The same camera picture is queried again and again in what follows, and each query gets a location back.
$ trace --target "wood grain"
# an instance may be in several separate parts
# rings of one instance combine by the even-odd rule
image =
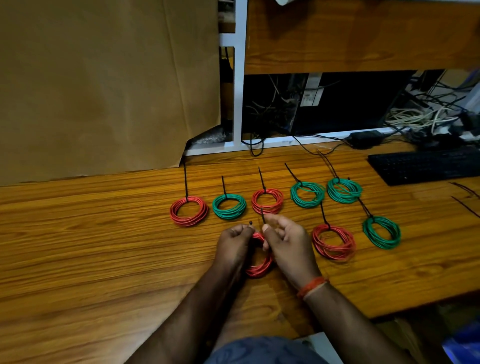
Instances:
[[[249,0],[245,73],[470,68],[480,5],[447,1]]]
[[[477,200],[447,182],[388,187],[366,156],[410,148],[389,143],[373,151],[341,147],[331,161],[341,176],[364,187],[369,209],[398,223],[403,240],[392,251],[375,247],[361,231],[358,203],[325,200],[332,224],[350,230],[359,250],[348,263],[317,254],[322,272],[369,317],[433,302],[480,287],[480,224],[450,195],[480,211]],[[228,191],[247,199],[240,222],[261,219],[251,195],[267,187],[288,196],[297,176],[323,185],[326,165],[300,147],[192,157],[189,191],[211,206]],[[462,181],[479,191],[479,178]],[[209,267],[219,233],[231,226],[210,212],[193,228],[168,215],[184,196],[182,169],[152,170],[0,188],[0,362],[122,363],[172,312]],[[308,231],[319,208],[286,199],[282,213]],[[329,240],[338,242],[338,238]],[[316,326],[275,268],[249,280],[230,311],[219,344],[248,335],[296,338]]]

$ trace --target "cardboard sheet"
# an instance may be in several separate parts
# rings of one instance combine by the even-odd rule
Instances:
[[[220,121],[216,0],[5,0],[0,39],[0,185],[177,166]]]

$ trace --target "patterned fabric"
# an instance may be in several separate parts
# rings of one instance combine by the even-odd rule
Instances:
[[[205,364],[328,364],[307,346],[280,337],[240,339],[210,356]]]

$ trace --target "person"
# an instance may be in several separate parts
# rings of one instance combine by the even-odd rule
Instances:
[[[262,227],[266,240],[263,248],[272,249],[278,267],[290,284],[300,290],[311,286],[312,282],[322,281],[305,229],[284,216],[266,214],[265,219],[268,224]],[[220,234],[212,266],[126,363],[197,362],[209,325],[226,294],[241,276],[254,231],[251,226],[240,224]],[[303,299],[343,363],[413,362],[331,284],[316,285]],[[326,361],[297,341],[260,337],[240,339],[223,346],[205,362],[213,363],[325,364]]]

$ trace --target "forearm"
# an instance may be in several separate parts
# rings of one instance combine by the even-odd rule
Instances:
[[[232,272],[212,265],[170,317],[126,363],[193,363],[232,282]]]
[[[305,302],[345,364],[412,363],[399,347],[330,284],[312,291],[305,297]]]

